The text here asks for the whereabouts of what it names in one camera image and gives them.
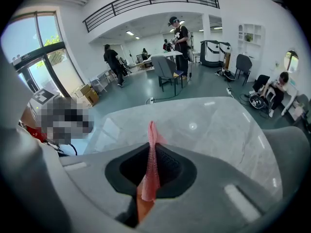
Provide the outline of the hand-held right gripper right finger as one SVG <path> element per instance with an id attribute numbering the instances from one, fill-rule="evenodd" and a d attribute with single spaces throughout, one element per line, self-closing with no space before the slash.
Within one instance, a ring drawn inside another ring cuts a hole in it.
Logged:
<path id="1" fill-rule="evenodd" d="M 228 162 L 161 145 L 185 163 L 187 181 L 162 186 L 137 226 L 143 233 L 259 233 L 275 216 L 283 187 L 279 168 L 250 177 Z"/>

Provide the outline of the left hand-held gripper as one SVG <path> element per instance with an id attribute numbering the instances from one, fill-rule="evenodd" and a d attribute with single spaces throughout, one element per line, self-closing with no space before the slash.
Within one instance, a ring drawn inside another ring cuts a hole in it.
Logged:
<path id="1" fill-rule="evenodd" d="M 48 102 L 59 96 L 60 93 L 58 91 L 46 90 L 42 88 L 33 94 L 30 101 L 28 102 L 28 106 L 34 111 L 39 111 Z"/>

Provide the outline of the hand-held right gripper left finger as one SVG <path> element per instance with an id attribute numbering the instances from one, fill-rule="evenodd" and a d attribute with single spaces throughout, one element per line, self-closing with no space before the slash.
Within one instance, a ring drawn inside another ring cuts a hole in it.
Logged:
<path id="1" fill-rule="evenodd" d="M 111 218 L 68 176 L 58 153 L 23 129 L 0 130 L 0 176 L 32 233 L 138 233 Z"/>

